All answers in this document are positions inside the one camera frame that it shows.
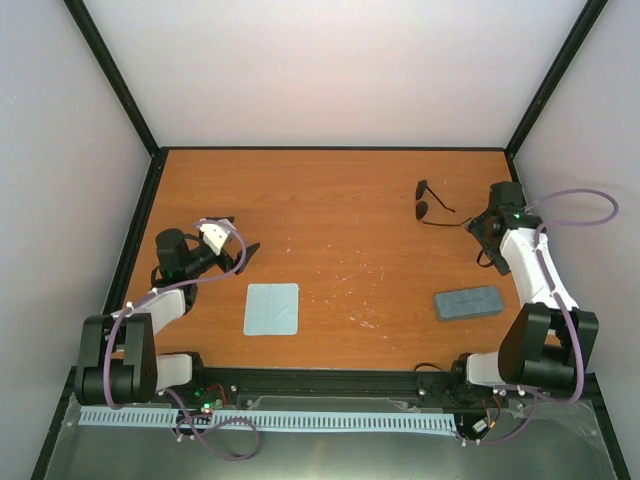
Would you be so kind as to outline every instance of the white wall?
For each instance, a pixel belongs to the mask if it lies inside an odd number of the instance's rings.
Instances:
[[[23,480],[149,157],[62,0],[1,1],[0,59],[0,478]]]
[[[552,227],[554,260],[581,307],[600,319],[590,368],[618,439],[640,478],[640,2],[612,0],[516,158],[533,199],[591,186],[620,202],[614,223]],[[606,202],[579,197],[545,206],[545,218],[596,218]]]
[[[161,145],[504,147],[585,0],[87,0]]]

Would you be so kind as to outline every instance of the square microfiber cloth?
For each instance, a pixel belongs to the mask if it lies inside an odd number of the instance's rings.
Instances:
[[[298,333],[297,283],[252,283],[247,289],[244,334],[295,335]]]

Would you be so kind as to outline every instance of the wooden tabletop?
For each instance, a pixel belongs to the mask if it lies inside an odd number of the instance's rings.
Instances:
[[[476,265],[480,246],[463,228],[416,222],[420,179],[457,211],[427,197],[425,220],[455,222],[486,209],[489,186],[509,173],[500,152],[173,150],[127,300],[150,288],[161,230],[197,233],[197,219],[232,215],[262,247],[242,275],[200,287],[193,310],[156,337],[159,352],[198,351],[221,367],[402,370],[497,350],[520,308],[513,280]],[[235,256],[237,241],[228,249]],[[243,334],[251,283],[300,286],[296,335]],[[438,321],[434,294],[485,285],[500,290],[501,315]]]

